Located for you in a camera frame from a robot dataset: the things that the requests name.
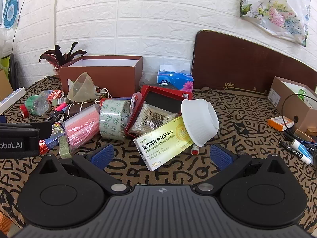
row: white brick wall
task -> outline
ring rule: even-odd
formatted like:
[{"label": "white brick wall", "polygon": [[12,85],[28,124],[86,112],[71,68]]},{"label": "white brick wall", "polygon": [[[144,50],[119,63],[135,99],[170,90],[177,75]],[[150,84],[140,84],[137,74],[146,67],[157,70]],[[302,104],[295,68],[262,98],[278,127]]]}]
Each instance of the white brick wall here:
[{"label": "white brick wall", "polygon": [[[50,48],[51,0],[26,0],[14,53],[29,86],[51,65],[38,63]],[[56,43],[62,50],[78,41],[89,54],[143,55],[145,78],[152,82],[160,64],[191,62],[195,35],[210,29],[270,47],[317,69],[317,0],[312,0],[307,47],[274,38],[240,19],[239,0],[57,0]],[[5,50],[12,49],[12,31]]]}]

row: potted plant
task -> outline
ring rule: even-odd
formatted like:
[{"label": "potted plant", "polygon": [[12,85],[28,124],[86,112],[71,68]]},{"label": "potted plant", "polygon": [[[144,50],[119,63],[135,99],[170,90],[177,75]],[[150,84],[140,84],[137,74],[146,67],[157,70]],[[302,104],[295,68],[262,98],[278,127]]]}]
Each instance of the potted plant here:
[{"label": "potted plant", "polygon": [[41,62],[41,59],[47,60],[51,65],[54,66],[54,70],[56,71],[56,74],[59,75],[60,66],[72,61],[76,55],[83,56],[84,54],[87,53],[85,50],[82,50],[82,49],[72,53],[72,50],[77,44],[78,42],[74,42],[69,52],[64,55],[60,51],[61,47],[59,45],[55,45],[55,50],[54,49],[48,50],[44,52],[43,54],[41,54],[39,62]]}]

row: black pen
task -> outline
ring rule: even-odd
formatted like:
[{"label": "black pen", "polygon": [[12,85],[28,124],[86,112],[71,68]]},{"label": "black pen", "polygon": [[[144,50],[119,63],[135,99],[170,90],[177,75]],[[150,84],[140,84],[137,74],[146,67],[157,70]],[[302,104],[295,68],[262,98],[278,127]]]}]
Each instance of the black pen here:
[{"label": "black pen", "polygon": [[297,150],[293,149],[291,146],[289,146],[286,142],[280,140],[279,144],[287,149],[289,152],[293,153],[294,155],[296,155],[298,157],[299,160],[303,161],[304,163],[310,165],[310,163],[312,162],[310,158],[308,158],[307,156],[303,155],[302,153],[298,152]]}]

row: white plastic bowl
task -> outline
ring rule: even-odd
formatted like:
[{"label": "white plastic bowl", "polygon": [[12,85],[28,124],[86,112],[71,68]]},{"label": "white plastic bowl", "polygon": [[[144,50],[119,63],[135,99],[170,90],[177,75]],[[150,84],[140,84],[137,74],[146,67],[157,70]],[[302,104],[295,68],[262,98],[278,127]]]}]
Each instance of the white plastic bowl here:
[{"label": "white plastic bowl", "polygon": [[203,147],[218,132],[219,121],[216,111],[205,99],[184,99],[182,116],[188,135],[199,147]]}]

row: barcode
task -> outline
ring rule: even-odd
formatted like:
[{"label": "barcode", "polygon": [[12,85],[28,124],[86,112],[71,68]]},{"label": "barcode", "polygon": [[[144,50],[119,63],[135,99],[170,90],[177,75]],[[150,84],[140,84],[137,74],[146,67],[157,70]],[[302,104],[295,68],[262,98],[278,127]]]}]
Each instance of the barcode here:
[{"label": "barcode", "polygon": [[140,153],[140,155],[141,155],[143,161],[145,162],[145,161],[146,161],[146,160],[145,160],[145,156],[143,155],[143,153],[141,152],[141,150],[139,149],[138,146],[137,146],[137,150],[139,151],[139,153]]},{"label": "barcode", "polygon": [[165,116],[155,112],[153,113],[153,116],[151,118],[151,122],[153,122],[158,127],[161,127],[163,125],[164,120]]},{"label": "barcode", "polygon": [[66,103],[66,97],[58,98],[58,99],[57,99],[57,102],[58,102],[59,104]]}]

